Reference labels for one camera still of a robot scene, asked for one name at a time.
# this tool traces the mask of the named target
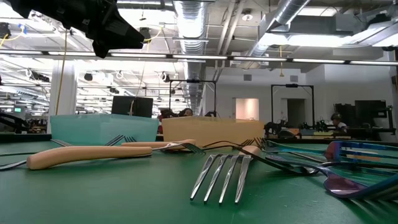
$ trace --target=tan box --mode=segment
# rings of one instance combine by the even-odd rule
[[[264,137],[264,123],[243,119],[169,118],[162,120],[162,126],[164,141],[196,139],[200,147],[217,141],[242,143],[247,139]]]

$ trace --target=light blue plastic bin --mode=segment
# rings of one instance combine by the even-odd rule
[[[51,116],[50,124],[53,139],[75,145],[103,145],[118,134],[132,136],[137,141],[155,141],[159,120],[119,114],[85,114]]]

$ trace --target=green table surface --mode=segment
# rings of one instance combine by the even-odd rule
[[[5,152],[43,151],[53,142],[0,144]],[[195,197],[192,187],[207,155],[154,152],[140,159],[74,162],[47,170],[25,166],[0,172],[0,223],[397,223],[398,203],[340,200],[325,177],[296,177],[251,162],[243,196],[234,204],[237,165],[219,206],[226,169],[209,202],[203,198],[213,165]],[[26,156],[0,157],[0,164]]]

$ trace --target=fork handle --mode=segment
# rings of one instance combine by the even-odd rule
[[[151,147],[121,146],[70,146],[49,149],[27,158],[26,165],[31,170],[46,169],[66,162],[90,159],[139,157],[152,154]]]
[[[124,142],[124,143],[122,143],[122,146],[158,148],[158,147],[165,147],[168,143],[171,143],[171,142]],[[183,141],[174,141],[174,143],[191,143],[191,144],[195,145],[197,143],[197,141],[194,139],[187,139],[187,140],[183,140]],[[178,150],[178,149],[185,149],[185,147],[175,146],[175,147],[171,147],[170,149]]]
[[[244,146],[243,149],[247,152],[250,152],[251,154],[254,154],[256,156],[260,156],[260,148],[257,146]]]

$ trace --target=computer monitor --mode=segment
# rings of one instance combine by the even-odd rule
[[[135,96],[114,96],[112,103],[112,114],[129,115],[131,103],[133,116],[142,116],[146,118],[152,117],[152,106],[154,99]]]
[[[356,100],[356,119],[373,125],[373,118],[387,118],[386,108],[385,100]]]

